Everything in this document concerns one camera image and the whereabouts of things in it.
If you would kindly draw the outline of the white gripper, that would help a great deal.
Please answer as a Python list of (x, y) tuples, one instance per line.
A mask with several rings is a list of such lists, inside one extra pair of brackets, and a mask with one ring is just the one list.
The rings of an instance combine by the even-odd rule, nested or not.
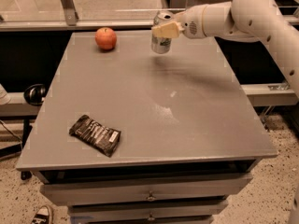
[(206, 5), (194, 6), (175, 15), (170, 21), (151, 27), (152, 34), (159, 38), (178, 38), (183, 33), (189, 39), (206, 38), (204, 32), (204, 12)]

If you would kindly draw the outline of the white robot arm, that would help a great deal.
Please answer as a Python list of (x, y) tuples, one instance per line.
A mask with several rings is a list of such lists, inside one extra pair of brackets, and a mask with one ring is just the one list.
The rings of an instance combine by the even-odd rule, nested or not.
[[(168, 14), (152, 28), (158, 37), (191, 39), (220, 37), (260, 41), (287, 82), (299, 95), (299, 32), (283, 17), (275, 0), (233, 0), (190, 7)], [(299, 224), (298, 132), (281, 116), (270, 119), (270, 134), (278, 156), (261, 161), (254, 179), (212, 224)]]

